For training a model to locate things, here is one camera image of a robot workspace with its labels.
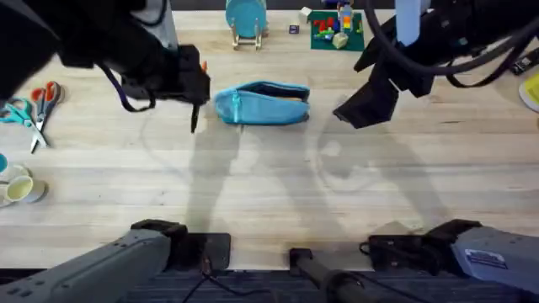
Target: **scissors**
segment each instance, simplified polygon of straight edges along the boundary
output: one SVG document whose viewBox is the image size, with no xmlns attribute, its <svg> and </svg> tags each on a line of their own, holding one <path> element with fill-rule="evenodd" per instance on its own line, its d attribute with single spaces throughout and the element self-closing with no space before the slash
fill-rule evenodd
<svg viewBox="0 0 539 303">
<path fill-rule="evenodd" d="M 37 106 L 37 129 L 41 132 L 45 126 L 47 116 L 52 109 L 61 102 L 61 86 L 57 82 L 50 81 L 45 85 L 45 88 L 36 88 L 32 92 L 32 101 Z M 30 153 L 34 153 L 37 147 L 38 138 L 34 136 Z"/>
<path fill-rule="evenodd" d="M 27 99 L 13 98 L 7 101 L 0 109 L 0 122 L 17 123 L 29 128 L 34 132 L 33 139 L 39 141 L 43 146 L 49 146 L 32 120 L 32 104 Z"/>
</svg>

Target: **black mount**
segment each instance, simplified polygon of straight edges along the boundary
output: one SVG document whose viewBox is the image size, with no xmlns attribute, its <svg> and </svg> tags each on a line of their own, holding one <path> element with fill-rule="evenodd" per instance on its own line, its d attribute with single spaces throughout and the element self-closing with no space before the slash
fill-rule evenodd
<svg viewBox="0 0 539 303">
<path fill-rule="evenodd" d="M 167 269 L 203 268 L 224 270 L 230 263 L 231 237 L 227 233 L 189 233 L 185 225 L 161 220 L 144 220 L 131 229 L 159 231 L 171 240 Z"/>
<path fill-rule="evenodd" d="M 437 275 L 443 270 L 467 277 L 455 259 L 451 244 L 463 232 L 480 226 L 478 221 L 453 220 L 423 236 L 370 236 L 366 253 L 375 271 L 411 268 Z"/>
</svg>

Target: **teal scissors handle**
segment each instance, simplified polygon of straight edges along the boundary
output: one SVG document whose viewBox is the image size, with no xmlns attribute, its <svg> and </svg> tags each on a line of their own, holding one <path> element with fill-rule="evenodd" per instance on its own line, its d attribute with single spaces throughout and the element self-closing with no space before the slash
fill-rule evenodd
<svg viewBox="0 0 539 303">
<path fill-rule="evenodd" d="M 13 104 L 22 103 L 23 107 L 17 107 Z M 17 123 L 26 127 L 32 127 L 32 104 L 27 99 L 16 98 L 8 101 L 0 111 L 0 122 Z"/>
</svg>

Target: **zipper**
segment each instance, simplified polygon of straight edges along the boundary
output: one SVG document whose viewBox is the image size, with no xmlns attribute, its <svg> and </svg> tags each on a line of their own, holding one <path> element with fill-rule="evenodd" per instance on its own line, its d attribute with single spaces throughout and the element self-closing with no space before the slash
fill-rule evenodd
<svg viewBox="0 0 539 303">
<path fill-rule="evenodd" d="M 234 90 L 232 93 L 232 120 L 234 123 L 239 121 L 239 109 L 242 105 L 242 100 L 239 98 L 239 93 Z"/>
</svg>

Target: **wooden stand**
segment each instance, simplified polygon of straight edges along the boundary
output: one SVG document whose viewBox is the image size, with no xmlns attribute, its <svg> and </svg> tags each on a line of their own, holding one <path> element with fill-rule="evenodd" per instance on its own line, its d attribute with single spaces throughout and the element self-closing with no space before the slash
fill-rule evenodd
<svg viewBox="0 0 539 303">
<path fill-rule="evenodd" d="M 254 38 L 240 37 L 236 32 L 236 24 L 232 20 L 232 48 L 237 51 L 240 45 L 254 45 L 258 51 L 262 47 L 262 30 L 260 29 L 259 20 L 254 21 Z"/>
</svg>

